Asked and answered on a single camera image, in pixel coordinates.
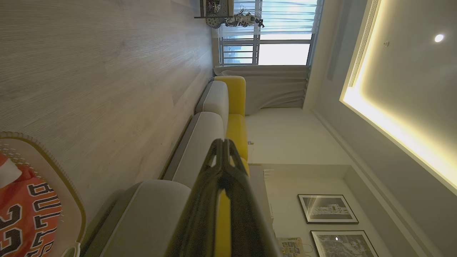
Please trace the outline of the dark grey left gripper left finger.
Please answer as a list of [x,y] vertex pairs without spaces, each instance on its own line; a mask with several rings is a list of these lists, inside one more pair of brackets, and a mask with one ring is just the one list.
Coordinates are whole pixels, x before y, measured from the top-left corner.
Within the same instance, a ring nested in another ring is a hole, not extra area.
[[217,211],[222,189],[223,140],[212,142],[178,225],[166,257],[212,257],[215,252]]

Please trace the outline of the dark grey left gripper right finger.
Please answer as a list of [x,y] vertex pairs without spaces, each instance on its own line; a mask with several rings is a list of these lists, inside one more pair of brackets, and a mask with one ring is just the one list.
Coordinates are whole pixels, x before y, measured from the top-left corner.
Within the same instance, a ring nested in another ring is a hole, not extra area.
[[224,140],[224,189],[230,199],[232,257],[280,257],[281,252],[253,194],[235,144]]

